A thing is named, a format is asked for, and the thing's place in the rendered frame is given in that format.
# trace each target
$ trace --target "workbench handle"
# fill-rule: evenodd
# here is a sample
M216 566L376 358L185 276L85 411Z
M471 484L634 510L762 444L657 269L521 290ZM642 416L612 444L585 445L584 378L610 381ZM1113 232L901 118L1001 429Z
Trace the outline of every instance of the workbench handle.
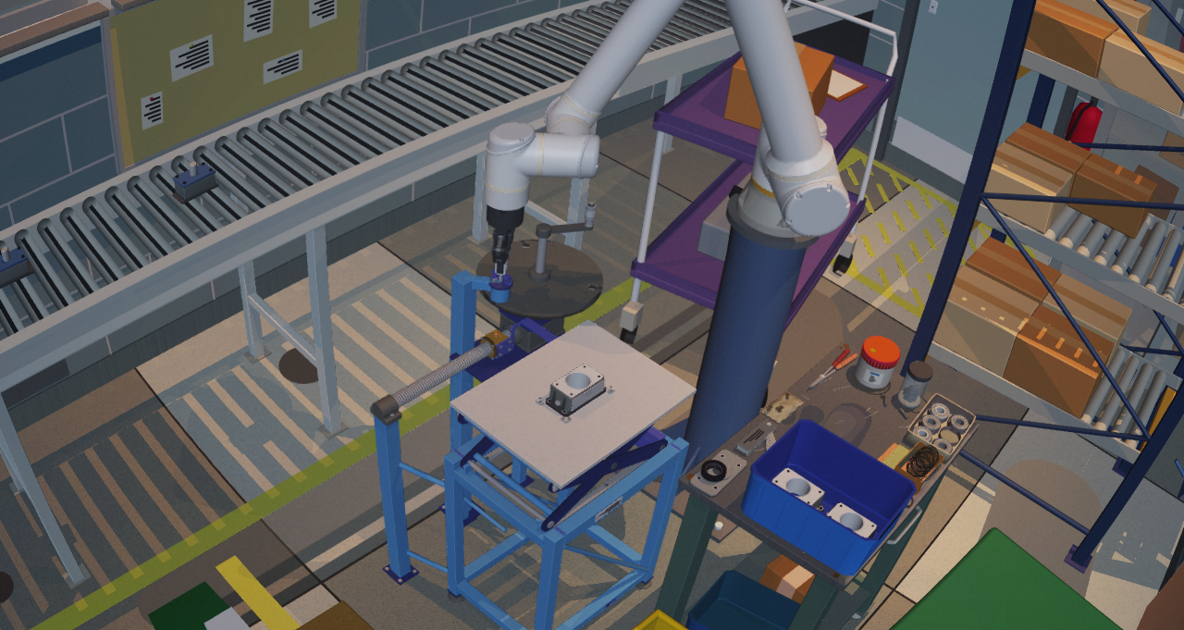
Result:
M901 532L900 532L900 534L899 534L899 535L896 535L896 539L895 539L895 540L888 540L888 545L895 545L896 542L900 542L900 541L901 541L901 538L905 538L906 533L908 533L909 531L912 531L912 529L913 529L913 525L915 525L915 523L916 523L916 520L921 519L921 515L922 515L922 514L925 514L925 508L922 508L922 507L918 506L918 507L916 507L916 514L915 514L915 515L913 515L913 521L909 521L909 522L908 522L908 527L907 527L907 528L905 528L903 531L901 531Z

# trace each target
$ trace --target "dark teal bin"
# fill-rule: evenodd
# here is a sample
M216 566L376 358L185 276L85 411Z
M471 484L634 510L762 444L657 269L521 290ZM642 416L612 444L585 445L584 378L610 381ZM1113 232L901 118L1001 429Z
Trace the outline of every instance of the dark teal bin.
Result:
M687 630L785 630L798 606L773 589L729 570L690 610Z

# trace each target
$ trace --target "white tabletop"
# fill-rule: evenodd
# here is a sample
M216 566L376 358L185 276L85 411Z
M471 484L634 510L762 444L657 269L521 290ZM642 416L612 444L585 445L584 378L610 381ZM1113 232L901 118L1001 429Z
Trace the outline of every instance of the white tabletop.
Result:
M564 422L551 384L587 365L605 391ZM566 487L674 410L695 388L596 323L581 323L465 391L452 407L547 482Z

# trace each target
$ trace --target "red lid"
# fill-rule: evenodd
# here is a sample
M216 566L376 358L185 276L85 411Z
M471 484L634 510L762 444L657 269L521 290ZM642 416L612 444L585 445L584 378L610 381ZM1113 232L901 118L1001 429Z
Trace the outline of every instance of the red lid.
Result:
M863 342L860 356L875 368L895 368L896 361L900 361L900 347L892 339L869 336Z

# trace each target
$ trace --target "floor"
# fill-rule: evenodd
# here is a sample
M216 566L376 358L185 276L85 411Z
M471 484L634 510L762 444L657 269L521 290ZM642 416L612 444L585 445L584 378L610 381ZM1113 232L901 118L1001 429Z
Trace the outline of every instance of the floor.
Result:
M591 199L599 213L597 230L585 234L584 250L604 271L605 294L575 320L592 320L610 332L619 327L620 306L631 285L628 268L636 255L652 146L650 121L604 137L600 172L591 180ZM728 162L676 140L663 162L652 234ZM856 162L844 179L848 187L857 188L860 178L862 165ZM567 187L567 180L535 180L533 199L565 216ZM910 413L887 397L862 393L842 378L812 391L805 386L842 343L857 346L877 334L907 347L919 315L901 302L912 300L915 309L927 296L925 275L932 272L928 268L944 243L938 233L950 220L950 205L933 188L884 167L873 172L869 194L871 210L860 226L867 238L860 245L866 258L857 256L850 278L821 281L805 302L783 340L770 396L789 393L800 401L786 422L816 419L879 456L901 438ZM395 586L382 574L387 557L367 418L373 399L446 361L449 277L472 270L488 247L488 243L482 246L469 239L471 216L471 201L453 205L329 268L333 343L346 426L337 435L329 437L320 427L317 385L294 384L279 372L279 359L290 346L277 332L265 326L265 358L253 361L244 355L240 316L26 427L21 439L39 482L94 578L71 590L24 496L0 496L0 571L12 572L18 581L12 600L0 604L7 623L21 630L40 623L72 628L78 625L67 623L70 618L84 618L85 628L147 630L148 612L199 580L208 580L255 623L257 618L225 583L217 584L220 579L213 571L229 555L238 555L301 622L345 600L374 628L403 626L406 622L400 619L406 618L425 629L495 628L471 604L451 599L436 571L425 568L406 586ZM532 232L528 224L521 237L532 238ZM905 247L907 255L901 252ZM710 310L652 288L642 291L642 302L645 320L635 347L684 380L696 381ZM307 284L291 285L270 297L269 304L311 335ZM494 310L482 306L480 314L487 320L478 321L477 329L491 329L488 321L495 317ZM1010 399L935 366L931 391L978 414L1040 419ZM423 399L403 429L404 461L436 475L442 474L440 457L448 449L442 414L446 405L439 394ZM689 407L689 401L677 406L658 426L677 431ZM1073 435L982 424L969 448L1086 525L1121 481L1111 470L1112 457ZM333 459L337 461L329 472L316 472ZM0 475L7 476L4 470ZM313 475L324 481L291 491L294 480ZM411 475L404 482L412 545L440 560L443 519L437 508L442 495ZM258 510L262 518L239 526L229 539L215 535L219 522L255 507L266 508ZM605 526L639 547L652 513L652 499L638 494L623 512L606 518ZM622 598L588 628L628 630L652 611L680 521L677 515L670 520L655 583ZM1163 579L1182 526L1184 503L1163 483L1144 481L1089 572L1079 574L1063 565L1079 534L959 459L940 483L875 604L863 618L847 622L845 629L890 628L980 535L999 527L1119 626L1134 630ZM735 570L759 578L776 557L744 529L722 533L726 536L709 544L693 602L722 572ZM497 536L496 528L480 519L465 540L468 548L480 553ZM201 553L178 557L178 561L188 559L181 566L161 565L174 554L189 553L186 545L197 545ZM534 549L521 549L478 584L527 625L539 576ZM568 557L556 618L571 616L620 573L616 566Z

